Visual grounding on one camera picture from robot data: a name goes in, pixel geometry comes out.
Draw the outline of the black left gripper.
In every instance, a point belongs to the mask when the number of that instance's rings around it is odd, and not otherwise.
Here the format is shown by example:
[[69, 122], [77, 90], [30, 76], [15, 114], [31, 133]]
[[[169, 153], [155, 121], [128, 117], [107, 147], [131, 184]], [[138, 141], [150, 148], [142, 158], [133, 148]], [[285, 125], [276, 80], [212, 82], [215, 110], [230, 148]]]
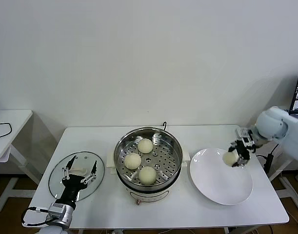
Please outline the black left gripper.
[[93, 182], [97, 177], [97, 161], [95, 161], [91, 173], [86, 177], [69, 174], [69, 170], [72, 168], [75, 159], [76, 156], [73, 156], [66, 166], [62, 168], [62, 183], [64, 185], [64, 190], [60, 198], [55, 201], [57, 204], [76, 207], [76, 200], [79, 191], [86, 189], [85, 183]]

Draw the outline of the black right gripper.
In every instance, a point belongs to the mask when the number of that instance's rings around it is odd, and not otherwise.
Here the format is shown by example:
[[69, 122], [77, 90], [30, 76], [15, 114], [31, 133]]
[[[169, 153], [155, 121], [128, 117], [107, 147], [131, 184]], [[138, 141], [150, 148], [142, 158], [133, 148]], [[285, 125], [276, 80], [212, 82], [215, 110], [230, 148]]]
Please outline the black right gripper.
[[231, 143], [228, 152], [233, 151], [237, 157], [232, 167], [243, 167], [251, 159], [249, 149], [244, 145], [243, 141], [241, 140], [235, 140]]

